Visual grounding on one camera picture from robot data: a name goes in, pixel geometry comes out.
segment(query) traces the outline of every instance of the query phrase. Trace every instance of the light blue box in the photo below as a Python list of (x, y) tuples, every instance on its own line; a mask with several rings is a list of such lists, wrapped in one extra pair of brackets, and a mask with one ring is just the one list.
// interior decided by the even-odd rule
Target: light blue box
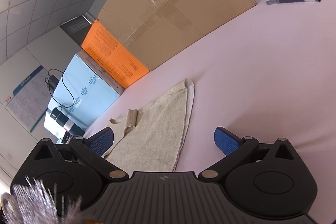
[(124, 91), (124, 88), (84, 50), (70, 61), (64, 72), (63, 82), (60, 79), (48, 109), (61, 109), (59, 103), (71, 106), (75, 100), (73, 106), (63, 107), (62, 113), (83, 130), (86, 130)]

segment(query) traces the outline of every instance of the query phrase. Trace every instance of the blue gripper pad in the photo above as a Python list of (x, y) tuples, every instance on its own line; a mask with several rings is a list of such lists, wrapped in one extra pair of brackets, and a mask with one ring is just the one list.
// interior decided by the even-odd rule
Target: blue gripper pad
[(105, 133), (93, 140), (89, 144), (89, 148), (99, 156), (103, 156), (104, 153), (113, 145), (113, 141), (113, 130), (107, 130)]
[(238, 138), (237, 136), (233, 135), (231, 132), (228, 131), (225, 132), (224, 128), (216, 128), (215, 134), (214, 134), (214, 140), (216, 146), (222, 150), (222, 152), (228, 156), (230, 155), (233, 151), (235, 151), (240, 145), (241, 145), (241, 139)]

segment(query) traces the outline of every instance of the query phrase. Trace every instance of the orange card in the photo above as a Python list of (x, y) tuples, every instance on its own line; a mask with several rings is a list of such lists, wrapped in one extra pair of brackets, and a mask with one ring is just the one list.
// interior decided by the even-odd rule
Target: orange card
[(85, 37), (82, 48), (124, 88), (149, 72), (97, 20)]

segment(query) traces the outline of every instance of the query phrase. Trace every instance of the table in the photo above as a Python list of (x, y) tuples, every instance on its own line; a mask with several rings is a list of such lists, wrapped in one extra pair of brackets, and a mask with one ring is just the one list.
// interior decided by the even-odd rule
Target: table
[(127, 88), (87, 130), (143, 107), (188, 77), (195, 97), (176, 171), (196, 175), (224, 157), (214, 130), (263, 143), (290, 140), (318, 185), (310, 215), (336, 218), (336, 1), (264, 0)]

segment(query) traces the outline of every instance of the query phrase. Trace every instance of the folded garment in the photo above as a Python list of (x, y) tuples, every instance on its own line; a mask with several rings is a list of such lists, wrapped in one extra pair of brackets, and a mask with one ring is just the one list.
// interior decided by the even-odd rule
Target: folded garment
[(189, 126), (194, 84), (185, 79), (126, 117), (110, 119), (114, 143), (104, 158), (126, 171), (172, 172)]

